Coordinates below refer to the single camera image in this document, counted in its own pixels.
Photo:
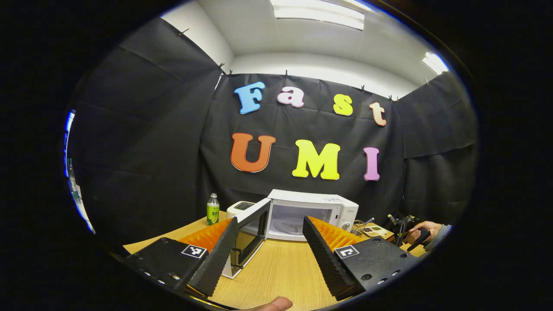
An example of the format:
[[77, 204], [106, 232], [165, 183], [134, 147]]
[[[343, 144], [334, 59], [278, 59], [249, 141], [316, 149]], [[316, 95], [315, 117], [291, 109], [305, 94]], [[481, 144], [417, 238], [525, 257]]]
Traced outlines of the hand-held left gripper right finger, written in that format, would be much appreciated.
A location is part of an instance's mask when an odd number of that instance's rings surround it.
[[364, 240], [308, 215], [302, 232], [331, 295], [338, 301], [376, 292], [420, 260], [385, 238]]

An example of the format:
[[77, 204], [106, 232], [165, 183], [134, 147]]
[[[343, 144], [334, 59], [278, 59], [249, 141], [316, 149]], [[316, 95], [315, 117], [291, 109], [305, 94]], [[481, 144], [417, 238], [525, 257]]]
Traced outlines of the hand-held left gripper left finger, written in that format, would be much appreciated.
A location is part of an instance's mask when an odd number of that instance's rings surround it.
[[236, 217], [181, 240], [159, 238], [123, 258], [131, 270], [176, 295], [212, 296], [238, 236]]

